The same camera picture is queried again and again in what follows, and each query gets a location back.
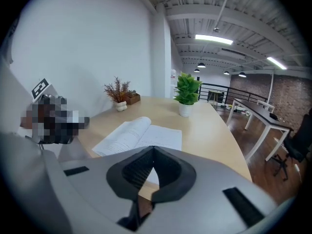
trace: white desk leg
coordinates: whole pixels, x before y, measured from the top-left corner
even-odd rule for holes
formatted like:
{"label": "white desk leg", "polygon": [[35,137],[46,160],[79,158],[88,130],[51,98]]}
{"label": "white desk leg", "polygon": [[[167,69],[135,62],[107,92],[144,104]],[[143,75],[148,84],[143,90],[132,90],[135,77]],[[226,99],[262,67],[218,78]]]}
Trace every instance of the white desk leg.
{"label": "white desk leg", "polygon": [[247,122],[247,125],[245,126],[245,130],[248,130],[249,125],[250,125],[250,122],[253,120],[253,117],[254,117],[254,115],[253,115],[253,114],[250,114],[249,119],[248,119],[248,122]]}
{"label": "white desk leg", "polygon": [[231,111],[230,111],[230,115],[229,115],[228,120],[227,120],[227,122],[226,122],[226,125],[227,125],[227,126],[229,125],[230,120],[231,120],[231,118],[232,118],[232,115],[233,115],[233,112],[234,112],[234,108],[235,108],[235,101],[233,101],[232,109],[231,109]]}
{"label": "white desk leg", "polygon": [[272,152],[270,152],[270,154],[265,158],[265,161],[269,161],[269,159],[276,153],[277,149],[283,143],[283,141],[287,137],[288,133],[289,133],[289,130],[287,130],[283,133],[282,137],[279,139],[278,143],[276,144],[276,146],[274,147]]}
{"label": "white desk leg", "polygon": [[252,157],[252,155],[254,155],[254,153],[258,150],[259,146],[261,145],[261,143],[264,141],[265,137],[267,136],[270,128],[271,128],[270,125],[265,127],[257,143],[254,145],[251,151],[246,155],[245,157],[246,160],[249,160]]}

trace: white pot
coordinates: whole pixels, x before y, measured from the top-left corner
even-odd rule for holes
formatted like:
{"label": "white pot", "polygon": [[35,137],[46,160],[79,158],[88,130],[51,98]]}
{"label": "white pot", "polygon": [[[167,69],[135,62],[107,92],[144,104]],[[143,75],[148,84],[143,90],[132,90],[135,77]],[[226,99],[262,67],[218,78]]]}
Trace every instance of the white pot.
{"label": "white pot", "polygon": [[190,116],[191,112],[192,112],[192,107],[193,105],[184,105],[184,104],[179,104],[179,111],[180,111],[180,115],[183,117],[188,117]]}
{"label": "white pot", "polygon": [[127,109],[127,102],[123,101],[120,103],[115,103],[115,107],[118,112],[124,111]]}

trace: white ceiling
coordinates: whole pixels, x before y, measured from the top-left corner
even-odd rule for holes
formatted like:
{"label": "white ceiling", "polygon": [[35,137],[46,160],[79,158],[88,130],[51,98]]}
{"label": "white ceiling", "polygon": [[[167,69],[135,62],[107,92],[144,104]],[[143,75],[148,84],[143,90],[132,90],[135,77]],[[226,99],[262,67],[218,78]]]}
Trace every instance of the white ceiling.
{"label": "white ceiling", "polygon": [[[164,4],[172,38],[186,65],[196,66],[202,59],[205,64],[233,70],[274,69],[275,66],[266,60],[270,56],[293,70],[307,65],[308,51],[304,41],[277,0],[227,0],[222,13],[224,0],[150,2],[154,6]],[[220,32],[215,33],[213,29],[219,16],[217,27]],[[234,42],[225,45],[195,40],[195,34],[223,37]],[[243,54],[243,59],[231,57],[231,53],[225,57],[220,54],[222,49]]]}

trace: dried plant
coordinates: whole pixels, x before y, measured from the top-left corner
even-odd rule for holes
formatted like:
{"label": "dried plant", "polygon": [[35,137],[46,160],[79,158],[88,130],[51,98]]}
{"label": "dried plant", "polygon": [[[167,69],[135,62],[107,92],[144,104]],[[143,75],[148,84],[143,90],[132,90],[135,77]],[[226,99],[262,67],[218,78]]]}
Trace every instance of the dried plant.
{"label": "dried plant", "polygon": [[107,93],[107,95],[112,98],[112,101],[116,103],[120,103],[125,101],[125,99],[128,97],[128,89],[130,82],[123,82],[121,83],[121,80],[118,77],[115,77],[115,86],[113,84],[104,85],[104,91]]}

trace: open book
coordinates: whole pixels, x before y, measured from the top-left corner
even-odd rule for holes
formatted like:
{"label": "open book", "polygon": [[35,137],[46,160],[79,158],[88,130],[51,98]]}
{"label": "open book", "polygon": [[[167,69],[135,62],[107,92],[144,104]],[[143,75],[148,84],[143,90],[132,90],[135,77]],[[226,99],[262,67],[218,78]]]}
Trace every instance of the open book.
{"label": "open book", "polygon": [[[106,156],[143,146],[161,146],[182,151],[182,131],[151,125],[149,118],[140,117],[122,123],[92,150],[100,156]],[[154,168],[147,181],[159,184]]]}

